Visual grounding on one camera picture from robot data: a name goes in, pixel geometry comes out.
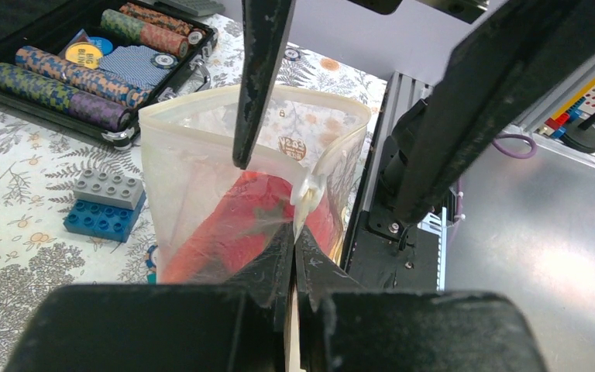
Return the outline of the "clear zip top bag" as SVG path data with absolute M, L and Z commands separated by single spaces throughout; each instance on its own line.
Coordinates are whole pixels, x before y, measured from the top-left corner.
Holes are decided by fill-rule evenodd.
M 163 265 L 245 171 L 288 181 L 293 235 L 309 229 L 329 259 L 340 256 L 370 109 L 352 98 L 278 85 L 251 161 L 241 170 L 232 162 L 238 97 L 239 87 L 229 86 L 139 111 L 160 284 Z

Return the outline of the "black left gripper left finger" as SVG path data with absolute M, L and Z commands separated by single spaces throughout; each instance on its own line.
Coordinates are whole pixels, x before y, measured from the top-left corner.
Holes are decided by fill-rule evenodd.
M 283 224 L 220 284 L 76 284 L 40 304 L 8 371 L 286 371 L 290 255 Z

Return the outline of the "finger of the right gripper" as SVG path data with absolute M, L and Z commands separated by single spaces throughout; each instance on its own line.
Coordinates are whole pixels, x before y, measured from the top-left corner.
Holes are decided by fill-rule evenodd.
M 397 121 L 392 206 L 421 221 L 507 124 L 595 55 L 595 1 L 507 1 L 451 52 L 428 98 Z
M 232 161 L 245 170 L 260 134 L 267 103 L 287 45 L 295 2 L 249 0 L 242 3 L 244 59 Z

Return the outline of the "red toy tomato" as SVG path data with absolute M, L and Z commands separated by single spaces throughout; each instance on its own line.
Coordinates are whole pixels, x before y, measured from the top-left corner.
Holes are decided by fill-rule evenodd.
M 291 191 L 281 177 L 243 172 L 163 265 L 160 282 L 213 283 L 239 272 L 266 249 L 283 224 L 293 222 Z

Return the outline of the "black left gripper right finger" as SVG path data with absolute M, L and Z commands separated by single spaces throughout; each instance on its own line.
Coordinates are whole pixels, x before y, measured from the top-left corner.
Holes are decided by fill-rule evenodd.
M 308 371 L 544 371 L 518 307 L 478 291 L 367 289 L 309 229 L 294 246 L 301 366 Z

